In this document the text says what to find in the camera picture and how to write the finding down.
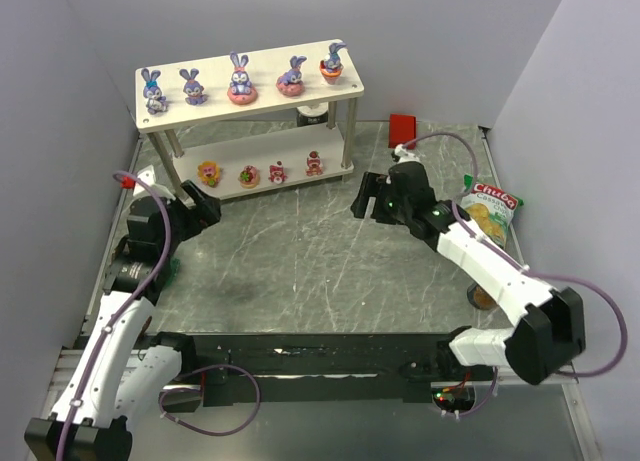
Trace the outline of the orange sunflower toy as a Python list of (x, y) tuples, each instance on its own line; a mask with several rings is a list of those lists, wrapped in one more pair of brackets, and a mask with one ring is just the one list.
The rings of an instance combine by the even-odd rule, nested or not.
[(222, 169), (213, 161), (204, 161), (197, 167), (197, 175), (200, 182), (210, 188), (218, 186)]

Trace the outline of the pink strawberry bear toy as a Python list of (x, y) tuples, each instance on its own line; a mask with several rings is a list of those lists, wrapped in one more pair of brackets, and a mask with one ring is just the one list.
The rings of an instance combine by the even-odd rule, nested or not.
[(253, 165), (245, 166), (238, 177), (240, 185), (245, 189), (253, 189), (260, 184), (259, 170)]

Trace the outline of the strawberry cake toy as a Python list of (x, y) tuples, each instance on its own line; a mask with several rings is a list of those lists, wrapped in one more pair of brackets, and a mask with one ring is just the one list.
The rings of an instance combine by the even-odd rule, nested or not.
[(323, 163), (317, 151), (311, 151), (306, 160), (307, 176), (317, 176), (323, 173)]

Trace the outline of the pink white roll cake toy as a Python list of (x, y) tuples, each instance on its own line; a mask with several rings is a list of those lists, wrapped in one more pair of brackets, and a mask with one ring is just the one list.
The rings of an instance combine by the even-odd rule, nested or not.
[(273, 184), (283, 184), (287, 180), (286, 171), (281, 161), (269, 166), (269, 181)]

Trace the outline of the small purple bunny toy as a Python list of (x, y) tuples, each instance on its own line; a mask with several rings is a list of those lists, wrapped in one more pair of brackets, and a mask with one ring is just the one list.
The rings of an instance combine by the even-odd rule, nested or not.
[(156, 115), (168, 110), (168, 101), (158, 85), (158, 78), (161, 76), (160, 70), (150, 71), (148, 68), (141, 69), (141, 76), (144, 81), (143, 97), (145, 106), (150, 115)]

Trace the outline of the purple bunny with red bow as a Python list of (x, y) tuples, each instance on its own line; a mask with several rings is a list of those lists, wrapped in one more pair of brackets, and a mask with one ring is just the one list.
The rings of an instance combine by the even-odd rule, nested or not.
[(185, 102), (191, 106), (202, 105), (207, 101), (207, 94), (204, 86), (197, 80), (199, 70), (192, 68), (187, 70), (181, 68), (179, 74), (185, 79), (183, 92), (186, 95)]

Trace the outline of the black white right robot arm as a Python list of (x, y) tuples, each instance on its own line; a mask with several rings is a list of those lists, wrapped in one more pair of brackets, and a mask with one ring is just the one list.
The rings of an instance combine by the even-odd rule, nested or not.
[(507, 316), (506, 329), (461, 328), (447, 350), (461, 366), (508, 367), (538, 385), (586, 348), (584, 306), (570, 287), (526, 275), (452, 200), (437, 200), (422, 163), (364, 173), (351, 211), (402, 225), (478, 284)]

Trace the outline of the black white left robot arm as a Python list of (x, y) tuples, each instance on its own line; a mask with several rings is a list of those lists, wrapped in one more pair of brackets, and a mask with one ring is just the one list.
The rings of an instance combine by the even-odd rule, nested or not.
[(99, 311), (80, 360), (46, 418), (33, 418), (24, 439), (37, 460), (126, 460), (133, 426), (162, 388), (197, 367), (195, 341), (184, 334), (154, 336), (141, 364), (125, 372), (172, 274), (184, 241), (221, 219), (220, 201), (194, 182), (185, 204), (153, 181), (136, 185), (127, 232), (107, 267)]

